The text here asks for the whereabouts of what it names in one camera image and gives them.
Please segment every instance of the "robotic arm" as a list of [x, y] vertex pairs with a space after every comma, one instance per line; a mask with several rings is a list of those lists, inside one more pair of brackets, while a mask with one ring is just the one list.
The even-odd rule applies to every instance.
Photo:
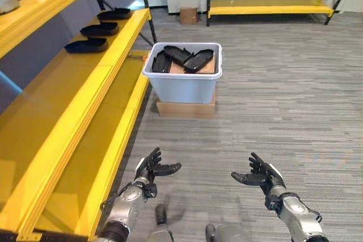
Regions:
[[127, 241], [136, 224], [138, 213], [149, 198], [155, 198], [158, 194], [154, 183], [155, 177], [171, 175], [182, 167], [180, 163], [161, 165], [161, 160], [160, 148], [156, 148], [148, 157], [141, 159], [136, 167], [134, 181], [122, 188], [95, 242]]
[[275, 211], [287, 225], [292, 242], [329, 242], [319, 224], [320, 213], [310, 210], [297, 194], [287, 191], [282, 175], [272, 164], [265, 163], [254, 152], [251, 155], [251, 173], [232, 172], [232, 177], [241, 184], [261, 187], [267, 209]]

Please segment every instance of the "storage bin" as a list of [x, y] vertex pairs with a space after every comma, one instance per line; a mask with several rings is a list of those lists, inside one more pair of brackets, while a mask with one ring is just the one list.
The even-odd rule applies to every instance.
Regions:
[[[215, 73], [154, 73], [152, 71], [154, 57], [166, 45], [178, 46], [195, 53], [202, 49], [213, 50], [216, 59]], [[209, 104], [213, 98], [216, 81], [222, 76], [222, 46], [217, 43], [156, 43], [146, 60], [142, 73], [150, 79], [151, 85], [162, 102]]]

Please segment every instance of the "yellow shelf board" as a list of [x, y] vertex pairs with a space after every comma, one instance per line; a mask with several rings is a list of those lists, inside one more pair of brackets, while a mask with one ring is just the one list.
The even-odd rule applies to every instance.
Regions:
[[[62, 171], [138, 33], [149, 9], [118, 21], [102, 53], [65, 49], [0, 116], [0, 229], [31, 233]], [[75, 40], [85, 39], [79, 35]]]
[[45, 209], [37, 230], [94, 237], [148, 85], [142, 56], [125, 60]]
[[328, 14], [322, 0], [211, 0], [209, 16], [227, 14]]
[[0, 15], [0, 58], [75, 0], [20, 0], [20, 7]]

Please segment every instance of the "shelf beam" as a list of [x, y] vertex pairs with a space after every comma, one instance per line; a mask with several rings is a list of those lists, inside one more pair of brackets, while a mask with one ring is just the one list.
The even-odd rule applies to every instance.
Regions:
[[208, 16], [233, 14], [327, 14], [322, 0], [212, 0]]

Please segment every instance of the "black tray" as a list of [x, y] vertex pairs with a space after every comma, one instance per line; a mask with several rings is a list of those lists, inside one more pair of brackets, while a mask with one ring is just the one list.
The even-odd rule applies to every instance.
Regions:
[[130, 9], [116, 8], [114, 11], [104, 11], [97, 15], [99, 20], [122, 20], [131, 17]]
[[211, 49], [204, 49], [190, 56], [183, 64], [185, 70], [189, 73], [198, 72], [213, 59], [213, 53], [214, 51]]
[[111, 36], [119, 32], [119, 25], [114, 22], [101, 22], [100, 25], [91, 25], [81, 29], [85, 36]]
[[171, 60], [165, 51], [161, 51], [154, 58], [152, 71], [155, 73], [169, 73], [171, 67]]
[[178, 65], [183, 66], [184, 63], [192, 56], [192, 53], [187, 51], [185, 48], [181, 50], [180, 48], [167, 45], [164, 46], [165, 54], [167, 54], [174, 62]]
[[69, 53], [95, 53], [102, 52], [108, 48], [105, 38], [88, 38], [85, 41], [76, 41], [64, 47]]

